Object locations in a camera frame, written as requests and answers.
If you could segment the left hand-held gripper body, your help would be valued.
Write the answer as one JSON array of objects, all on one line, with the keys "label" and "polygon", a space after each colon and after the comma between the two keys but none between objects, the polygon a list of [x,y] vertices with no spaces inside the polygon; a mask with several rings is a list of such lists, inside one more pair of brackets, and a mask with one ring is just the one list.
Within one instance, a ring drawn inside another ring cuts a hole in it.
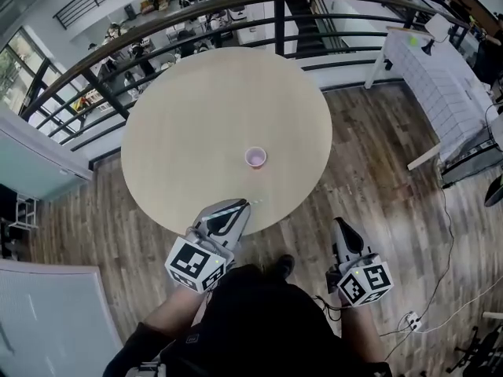
[{"label": "left hand-held gripper body", "polygon": [[202,294],[229,271],[235,247],[232,228],[212,232],[203,225],[193,226],[176,239],[164,266],[173,281]]}]

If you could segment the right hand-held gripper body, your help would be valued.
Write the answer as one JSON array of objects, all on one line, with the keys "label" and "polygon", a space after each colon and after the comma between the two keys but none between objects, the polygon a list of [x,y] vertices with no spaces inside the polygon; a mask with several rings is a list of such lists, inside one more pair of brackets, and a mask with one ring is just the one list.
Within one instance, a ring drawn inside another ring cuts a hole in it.
[{"label": "right hand-held gripper body", "polygon": [[340,253],[333,245],[332,252],[335,264],[325,273],[327,289],[329,293],[341,293],[350,306],[378,301],[394,287],[387,262],[371,247],[358,253],[347,249]]}]

